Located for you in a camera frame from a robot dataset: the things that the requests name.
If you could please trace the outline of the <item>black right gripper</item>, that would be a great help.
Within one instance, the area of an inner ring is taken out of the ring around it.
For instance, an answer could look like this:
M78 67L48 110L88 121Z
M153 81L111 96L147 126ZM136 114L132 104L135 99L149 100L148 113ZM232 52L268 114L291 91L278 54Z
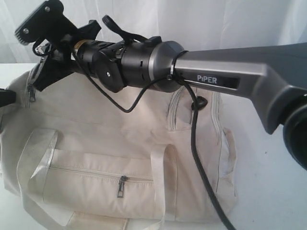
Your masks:
M95 40L101 26L96 20L77 28L70 20L58 20L48 32L47 40L54 51L51 57L45 57L38 65L33 79L33 86L43 91L48 86L72 74L74 63L71 56L74 46L84 40Z

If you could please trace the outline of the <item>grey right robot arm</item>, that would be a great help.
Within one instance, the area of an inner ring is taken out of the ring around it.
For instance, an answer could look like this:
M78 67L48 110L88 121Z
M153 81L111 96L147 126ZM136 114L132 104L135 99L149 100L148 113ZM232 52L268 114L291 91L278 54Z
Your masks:
M121 36L117 43L98 41L100 25L91 20L78 28L67 18L33 27L32 43L43 46L51 73L41 71L37 90L78 72L106 95L127 86L173 92L179 85L248 98L265 131L283 126L292 158L307 166L307 45L187 51L174 41L146 38L122 30L110 17L105 25Z

